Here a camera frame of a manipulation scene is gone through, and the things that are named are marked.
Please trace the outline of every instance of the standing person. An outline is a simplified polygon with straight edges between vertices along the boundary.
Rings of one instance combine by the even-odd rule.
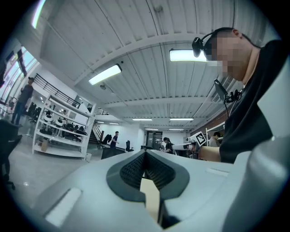
[[[163,152],[173,154],[172,143],[170,142],[170,139],[167,137],[164,137],[163,142],[166,143],[166,147],[165,147],[165,150],[163,150]]]
[[[32,97],[32,93],[33,93],[32,83],[33,83],[33,81],[34,81],[34,78],[29,77],[28,84],[21,90],[21,95],[18,98],[18,101],[17,101],[15,109],[14,109],[14,113],[12,116],[12,121],[11,121],[12,124],[14,124],[14,119],[17,115],[16,125],[19,125],[19,120],[20,120],[20,117],[23,113],[23,110],[24,110],[25,106],[27,105],[27,102],[29,102],[28,100]]]
[[[215,132],[213,134],[213,136],[210,138],[208,146],[209,147],[218,147],[217,140],[219,137],[221,137],[221,134],[219,132]]]
[[[288,52],[282,41],[273,40],[260,48],[235,28],[219,28],[205,43],[203,53],[207,60],[220,61],[224,76],[242,82],[244,88],[225,122],[221,146],[202,146],[198,155],[234,163],[238,154],[273,136],[257,103],[276,79]]]
[[[111,144],[110,144],[110,147],[111,147],[111,148],[114,148],[114,149],[115,149],[115,148],[116,148],[116,143],[119,144],[119,142],[117,142],[118,135],[119,135],[119,132],[116,131],[116,132],[115,132],[115,136],[113,137],[112,142],[111,142]]]

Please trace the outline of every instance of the ceiling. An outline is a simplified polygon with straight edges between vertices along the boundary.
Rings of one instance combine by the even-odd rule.
[[[112,115],[127,122],[149,117],[144,127],[160,129],[195,129],[223,111],[215,78],[227,91],[242,88],[208,63],[170,62],[170,49],[190,49],[196,36],[220,27],[262,45],[268,23],[245,0],[46,0],[36,29],[34,10],[16,36],[46,69]],[[116,63],[120,74],[89,84]]]

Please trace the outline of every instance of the ceiling light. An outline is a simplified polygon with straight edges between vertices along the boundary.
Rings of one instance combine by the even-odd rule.
[[[193,118],[171,118],[170,121],[192,121]]]
[[[35,10],[35,13],[34,13],[34,16],[33,16],[33,20],[32,20],[32,26],[35,29],[36,29],[36,26],[37,26],[37,22],[38,22],[41,10],[42,10],[42,8],[44,6],[44,3],[45,3],[45,0],[40,0],[38,5],[37,5],[37,7],[36,7],[36,10]]]
[[[195,57],[192,50],[170,50],[170,61],[202,61],[207,62],[203,52]]]
[[[134,121],[152,121],[151,118],[132,118]]]
[[[105,71],[99,73],[98,75],[94,76],[92,79],[89,80],[91,85],[97,84],[102,80],[105,80],[108,77],[114,76],[118,73],[122,72],[121,68],[118,64],[106,69]]]

